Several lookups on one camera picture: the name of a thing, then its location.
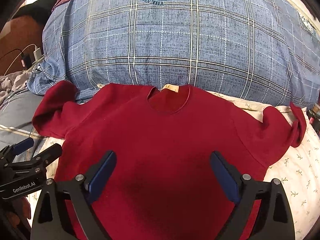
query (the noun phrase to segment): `gray cloth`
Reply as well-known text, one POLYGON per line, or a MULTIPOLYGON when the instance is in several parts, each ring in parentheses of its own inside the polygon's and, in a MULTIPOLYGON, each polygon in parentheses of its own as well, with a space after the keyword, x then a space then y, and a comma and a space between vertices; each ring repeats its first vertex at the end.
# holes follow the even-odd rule
POLYGON ((29 161, 37 155, 44 143, 32 125, 32 117, 42 100, 28 89, 17 90, 3 102, 0 109, 0 149, 31 137, 35 144, 18 155, 14 161, 29 161))
POLYGON ((192 84, 277 105, 312 106, 320 38, 287 0, 71 0, 43 33, 28 87, 61 80, 90 98, 97 84, 192 84))
POLYGON ((5 76, 0 76, 0 104, 9 96, 11 91, 27 87, 27 80, 31 72, 17 71, 5 76))

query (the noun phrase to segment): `white charger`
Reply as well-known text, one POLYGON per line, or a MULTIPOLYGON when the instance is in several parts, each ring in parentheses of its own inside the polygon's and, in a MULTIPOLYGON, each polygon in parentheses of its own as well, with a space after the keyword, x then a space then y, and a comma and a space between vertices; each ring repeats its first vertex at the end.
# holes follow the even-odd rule
POLYGON ((38 48, 35 46, 35 51, 33 52, 33 55, 35 56, 35 60, 38 61, 42 57, 41 48, 38 48))

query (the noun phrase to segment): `bedsheet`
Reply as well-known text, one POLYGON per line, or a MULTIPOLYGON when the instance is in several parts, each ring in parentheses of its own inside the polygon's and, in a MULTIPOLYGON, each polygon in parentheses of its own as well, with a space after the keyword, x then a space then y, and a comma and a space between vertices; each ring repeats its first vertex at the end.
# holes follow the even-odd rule
MULTIPOLYGON (((269 106, 267 104, 229 97, 216 92, 210 93, 234 103, 260 121, 262 121, 262 111, 269 106)), ((292 124, 295 117, 290 107, 278 106, 276 108, 283 114, 286 120, 292 124)), ((54 143, 62 145, 63 141, 63 139, 47 138, 41 151, 54 143)), ((290 203, 296 240, 304 238, 320 215, 319 160, 320 140, 312 126, 307 122, 307 130, 301 145, 297 148, 289 147, 284 156, 268 168, 264 178, 264 181, 271 181, 273 178, 281 180, 290 203)), ((58 160, 48 166, 48 178, 54 178, 57 165, 58 160)), ((40 192, 41 191, 37 191, 28 196, 28 200, 31 203, 32 217, 40 192)))
POLYGON ((312 106, 319 35, 287 0, 70 0, 44 29, 39 95, 61 80, 90 98, 98 83, 192 84, 273 106, 312 106))
POLYGON ((30 161, 44 143, 44 137, 37 133, 31 122, 42 98, 26 88, 11 92, 0 104, 0 149, 26 138, 34 140, 34 146, 16 156, 13 162, 30 161))

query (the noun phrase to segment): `red sweatshirt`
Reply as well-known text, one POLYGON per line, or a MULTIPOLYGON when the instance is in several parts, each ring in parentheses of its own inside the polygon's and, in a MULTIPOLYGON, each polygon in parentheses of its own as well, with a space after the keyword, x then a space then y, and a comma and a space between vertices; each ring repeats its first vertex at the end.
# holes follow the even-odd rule
MULTIPOLYGON (((65 138, 57 181, 85 173, 107 150, 116 152, 116 168, 92 205, 114 240, 214 239, 233 203, 211 170, 211 152, 263 180, 268 166, 290 145, 297 147, 306 129, 301 109, 293 104, 292 127, 273 107, 263 111, 261 123, 192 86, 175 93, 109 84, 83 105, 74 103, 75 94, 68 81, 50 88, 33 125, 42 136, 65 138)), ((241 239, 251 232, 257 204, 241 239)), ((70 215, 77 236, 86 239, 70 215)))

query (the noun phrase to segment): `rumpled fabric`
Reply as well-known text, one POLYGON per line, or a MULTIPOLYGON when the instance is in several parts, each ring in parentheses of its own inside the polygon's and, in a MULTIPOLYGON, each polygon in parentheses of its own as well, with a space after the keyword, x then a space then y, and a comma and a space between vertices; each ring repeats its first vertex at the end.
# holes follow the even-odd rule
POLYGON ((10 92, 27 87, 27 80, 31 72, 17 71, 6 76, 0 76, 0 104, 9 96, 10 92))

